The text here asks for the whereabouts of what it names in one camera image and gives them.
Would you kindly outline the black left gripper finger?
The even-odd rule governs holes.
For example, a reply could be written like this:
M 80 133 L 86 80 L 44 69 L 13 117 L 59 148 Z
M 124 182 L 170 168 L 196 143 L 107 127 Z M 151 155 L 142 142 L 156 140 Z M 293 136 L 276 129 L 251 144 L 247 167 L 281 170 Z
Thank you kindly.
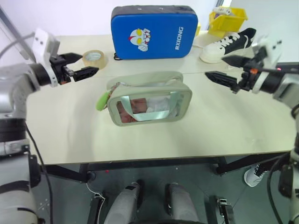
M 92 67 L 92 66 L 84 67 L 81 70 L 78 70 L 74 73 L 73 80 L 75 82 L 77 82 L 77 81 L 81 81 L 81 80 L 90 78 L 90 77 L 94 76 L 98 71 L 99 71 L 99 68 L 97 68 L 97 67 Z
M 62 54 L 61 57 L 65 60 L 66 64 L 72 64 L 82 58 L 82 55 L 77 53 L 66 53 Z

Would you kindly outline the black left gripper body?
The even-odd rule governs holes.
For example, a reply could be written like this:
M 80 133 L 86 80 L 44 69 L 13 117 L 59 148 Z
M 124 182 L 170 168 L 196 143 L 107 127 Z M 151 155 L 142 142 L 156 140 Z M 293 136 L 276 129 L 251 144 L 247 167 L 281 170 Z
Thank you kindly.
M 66 84 L 71 81 L 71 78 L 64 70 L 64 66 L 67 66 L 68 64 L 65 63 L 65 60 L 61 57 L 61 55 L 51 56 L 50 64 L 59 84 Z

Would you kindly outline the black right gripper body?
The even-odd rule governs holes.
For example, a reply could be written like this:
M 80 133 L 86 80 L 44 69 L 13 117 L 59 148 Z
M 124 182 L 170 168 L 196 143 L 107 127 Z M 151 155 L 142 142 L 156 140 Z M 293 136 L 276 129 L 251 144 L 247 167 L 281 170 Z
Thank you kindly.
M 238 86 L 241 90 L 250 91 L 253 89 L 253 86 L 256 82 L 256 77 L 259 74 L 259 65 L 255 59 L 243 57 L 241 59 L 241 67 L 243 68 L 243 72 L 241 74 L 241 80 L 239 81 Z

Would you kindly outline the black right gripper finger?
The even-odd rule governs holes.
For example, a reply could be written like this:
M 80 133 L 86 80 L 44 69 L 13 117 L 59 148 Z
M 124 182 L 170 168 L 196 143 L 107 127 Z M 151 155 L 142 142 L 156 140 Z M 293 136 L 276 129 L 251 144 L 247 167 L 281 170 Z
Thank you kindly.
M 230 66 L 243 68 L 251 59 L 244 56 L 230 55 L 221 58 L 222 61 Z
M 237 83 L 237 78 L 228 76 L 226 73 L 208 71 L 205 72 L 205 75 L 210 81 L 228 87 L 235 94 L 241 89 Z

